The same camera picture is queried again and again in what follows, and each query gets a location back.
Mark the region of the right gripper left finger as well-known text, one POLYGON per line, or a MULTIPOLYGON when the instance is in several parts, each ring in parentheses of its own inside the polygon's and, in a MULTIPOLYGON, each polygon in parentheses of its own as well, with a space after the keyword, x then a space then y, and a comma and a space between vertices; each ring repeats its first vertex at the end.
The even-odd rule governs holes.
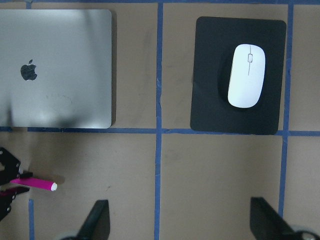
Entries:
POLYGON ((110 232, 109 201, 97 200, 75 238, 77 240, 108 240, 110 232))

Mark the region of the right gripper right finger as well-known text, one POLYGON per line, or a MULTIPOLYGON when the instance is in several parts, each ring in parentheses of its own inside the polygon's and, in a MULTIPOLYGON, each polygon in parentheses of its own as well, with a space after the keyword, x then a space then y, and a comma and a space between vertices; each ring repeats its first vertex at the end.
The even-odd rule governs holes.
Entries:
POLYGON ((256 240, 294 240, 295 232, 263 197, 250 199, 250 230, 256 240))

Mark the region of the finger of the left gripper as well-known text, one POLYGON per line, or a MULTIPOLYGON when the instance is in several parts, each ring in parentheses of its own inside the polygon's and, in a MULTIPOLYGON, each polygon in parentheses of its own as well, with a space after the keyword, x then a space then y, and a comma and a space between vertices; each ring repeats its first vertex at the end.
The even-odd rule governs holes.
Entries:
POLYGON ((26 179, 33 176, 32 172, 21 171, 21 162, 4 147, 0 148, 0 165, 3 166, 0 171, 1 185, 8 184, 15 179, 26 179))
POLYGON ((13 187, 0 191, 0 220, 2 221, 11 212, 11 203, 16 199, 17 195, 26 193, 29 187, 13 187))

